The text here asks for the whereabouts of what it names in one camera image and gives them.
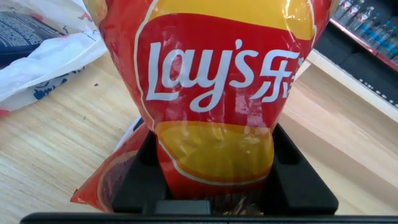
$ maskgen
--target light wood surface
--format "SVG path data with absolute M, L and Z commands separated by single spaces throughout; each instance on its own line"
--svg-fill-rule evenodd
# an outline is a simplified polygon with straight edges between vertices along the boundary
M 69 202 L 138 112 L 108 55 L 0 119 L 0 223 Z M 340 201 L 339 214 L 398 215 L 398 124 L 310 65 L 280 123 Z

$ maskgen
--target shelf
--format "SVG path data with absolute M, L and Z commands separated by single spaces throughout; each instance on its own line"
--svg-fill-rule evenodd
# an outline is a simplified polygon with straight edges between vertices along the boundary
M 376 57 L 380 59 L 382 62 L 384 62 L 386 65 L 390 66 L 392 69 L 398 72 L 398 65 L 391 62 L 391 60 L 386 58 L 386 56 L 382 54 L 377 54 Z
M 360 46 L 365 48 L 369 53 L 373 54 L 376 56 L 379 60 L 384 62 L 386 65 L 390 66 L 392 69 L 398 72 L 398 65 L 394 64 L 391 62 L 390 59 L 386 58 L 384 55 L 380 54 L 375 48 L 371 47 L 368 43 L 363 41 L 361 38 L 359 38 L 357 35 L 349 31 L 347 28 L 345 28 L 343 25 L 341 25 L 339 22 L 337 22 L 334 19 L 330 19 L 330 22 L 335 25 L 337 28 L 339 28 L 341 31 L 343 31 L 345 34 L 347 34 L 349 37 L 351 37 L 355 42 L 357 42 Z
M 359 45 L 361 45 L 362 47 L 364 47 L 368 52 L 370 52 L 373 55 L 377 55 L 378 52 L 376 49 L 374 49 L 373 47 L 371 47 L 368 43 L 366 43 L 365 41 L 363 41 L 361 38 L 359 38 L 357 35 L 355 35 L 354 33 L 352 33 L 351 31 L 349 31 L 347 28 L 345 28 L 343 25 L 341 25 L 339 22 L 337 22 L 334 19 L 330 19 L 330 22 L 335 25 L 337 28 L 341 29 L 341 31 L 343 31 L 345 34 L 347 34 L 349 37 L 351 37 L 353 40 L 355 40 L 355 42 L 357 42 Z
M 367 101 L 370 105 L 373 105 L 390 119 L 398 123 L 397 106 L 390 104 L 381 95 L 371 91 L 369 88 L 364 86 L 363 83 L 354 79 L 349 73 L 341 69 L 338 65 L 334 64 L 321 53 L 316 50 L 312 50 L 310 55 L 307 57 L 307 61 L 310 62 L 311 65 L 320 68 L 326 74 L 358 95 L 360 98 Z

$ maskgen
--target water bottle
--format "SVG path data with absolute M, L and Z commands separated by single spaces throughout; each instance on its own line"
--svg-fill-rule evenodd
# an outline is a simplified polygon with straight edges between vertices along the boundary
M 359 10 L 361 9 L 361 5 L 365 2 L 365 0 L 359 0 L 357 4 L 352 6 L 344 15 L 338 20 L 341 25 L 345 26 L 354 17 Z
M 398 55 L 396 55 L 391 62 L 393 62 L 394 64 L 398 65 Z
M 356 31 L 355 34 L 358 37 L 362 37 L 366 31 L 368 31 L 373 24 L 379 19 L 380 13 L 377 13 L 372 19 L 366 20 Z
M 380 24 L 377 27 L 373 27 L 369 32 L 369 35 L 367 35 L 364 40 L 371 46 L 374 45 L 376 38 L 380 36 L 383 32 L 386 32 L 390 23 L 390 21 L 387 21 L 385 24 Z
M 358 13 L 351 24 L 347 27 L 348 30 L 355 32 L 364 22 L 369 19 L 374 7 L 368 7 L 364 12 Z
M 396 29 L 397 27 L 394 26 L 392 29 L 387 30 L 387 32 L 385 30 L 384 32 L 381 32 L 380 35 L 378 35 L 374 39 L 374 44 L 372 45 L 372 47 L 374 47 L 375 49 L 378 48 L 384 41 L 386 41 L 394 33 Z
M 384 41 L 380 47 L 378 48 L 380 54 L 383 54 L 388 59 L 391 59 L 398 53 L 398 36 L 394 35 L 393 37 L 388 38 Z
M 340 19 L 341 16 L 353 5 L 353 0 L 344 0 L 337 9 L 336 12 L 332 15 L 332 18 L 335 20 Z

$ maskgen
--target red bag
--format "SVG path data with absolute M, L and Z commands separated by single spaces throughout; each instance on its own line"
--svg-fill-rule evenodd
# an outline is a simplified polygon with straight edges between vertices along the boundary
M 104 212 L 112 212 L 112 199 L 148 133 L 149 129 L 145 125 L 139 126 L 73 194 L 70 201 L 91 205 Z
M 174 198 L 260 189 L 334 0 L 86 0 Z

